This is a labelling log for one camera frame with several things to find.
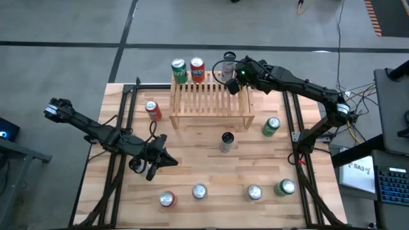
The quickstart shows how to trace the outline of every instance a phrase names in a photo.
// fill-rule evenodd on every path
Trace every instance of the desk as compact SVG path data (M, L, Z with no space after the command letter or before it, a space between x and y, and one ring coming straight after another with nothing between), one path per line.
M107 85L99 123L118 113L122 89L123 84ZM179 165L160 168L152 181L126 167L116 227L305 227L299 189L293 195L277 197L272 187L284 178L298 184L294 166L287 163L292 148L281 92L253 92L256 117L248 130L241 119L226 118L187 118L174 130L169 120L169 93L168 89L138 90L132 128L140 138L149 136L150 118L144 105L148 100L156 101L163 114L156 134L168 135L167 150ZM317 103L300 97L300 104L305 127L309 128L320 120ZM264 137L261 127L272 116L280 119L281 127L272 138ZM229 153L221 153L220 138L227 131L234 133L235 143ZM327 148L324 144L317 147ZM89 157L101 151L100 146L93 146ZM315 151L311 157L318 192L337 218L346 222L330 155ZM74 224L84 220L102 196L108 162L107 153L88 164ZM196 183L208 188L208 197L203 201L192 197ZM245 189L252 183L263 189L259 201L246 200ZM158 196L164 190L178 196L176 206L159 205ZM308 201L315 220L313 200L309 197Z

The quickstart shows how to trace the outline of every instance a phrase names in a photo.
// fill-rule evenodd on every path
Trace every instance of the can lid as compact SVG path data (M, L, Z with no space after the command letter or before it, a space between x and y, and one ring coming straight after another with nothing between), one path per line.
M193 57L190 63L192 64L192 66L200 67L203 65L204 61L203 59L201 59L201 57Z
M161 193L159 196L159 202L163 206L170 206L173 203L173 194L169 191Z
M293 194L295 191L295 184L293 181L289 179L285 179L282 181L282 189L284 190L285 193L287 194Z
M154 101L146 102L145 109L153 110L155 108L156 108L156 102Z
M172 61L172 66L175 68L182 67L183 65L185 65L185 60L182 58L176 58Z
M231 144L235 140L235 137L231 132L225 132L222 135L222 140L226 144Z
M278 118L270 118L268 120L268 124L273 128L279 128L280 127L280 120Z
M193 196L198 199L203 199L206 197L207 188L204 184L195 184L192 190Z
M247 193L251 199L260 199L263 195L263 191L261 191L261 188L258 185L250 185L247 189Z
M236 54L234 52L228 51L224 53L223 58L225 60L235 60L236 59Z

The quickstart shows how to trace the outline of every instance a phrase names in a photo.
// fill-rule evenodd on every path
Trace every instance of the soda can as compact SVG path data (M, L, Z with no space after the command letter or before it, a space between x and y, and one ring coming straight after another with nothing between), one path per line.
M207 188L204 184L195 184L192 189L192 194L196 199L204 199L207 196Z
M277 196L291 195L295 192L295 184L290 179L284 179L274 185L274 193Z
M278 118L269 118L264 124L261 132L266 137L271 137L280 128L280 120Z
M229 60L223 62L222 67L222 82L227 82L228 80L233 78L233 73L235 71L236 63L232 62L231 60L236 59L236 54L234 52L226 52L223 55L224 60Z
M222 143L220 144L220 150L223 153L228 153L233 146L233 141L235 140L234 135L231 132L225 132L222 135Z
M159 121L162 118L162 113L159 109L159 105L156 102L146 102L145 109L152 121Z
M172 71L174 80L178 84L184 84L187 82L186 63L182 58L176 58L172 61Z
M263 196L263 191L258 185L250 185L247 188L247 195L250 197L250 199L256 201Z
M171 191L165 191L159 196L159 203L163 207L170 207L176 204L177 197Z
M192 80L196 83L203 82L205 79L205 62L200 57L193 57L190 61L192 70Z

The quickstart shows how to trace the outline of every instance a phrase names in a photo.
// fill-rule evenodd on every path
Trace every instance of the coca-cola can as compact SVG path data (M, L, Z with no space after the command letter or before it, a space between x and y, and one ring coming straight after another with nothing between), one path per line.
M159 196L159 203L163 207L170 207L176 204L177 197L171 191L165 191Z
M159 121L162 118L158 103L154 101L146 102L145 109L152 121Z
M192 70L192 80L196 83L203 82L205 79L205 62L201 57L193 57L190 61Z

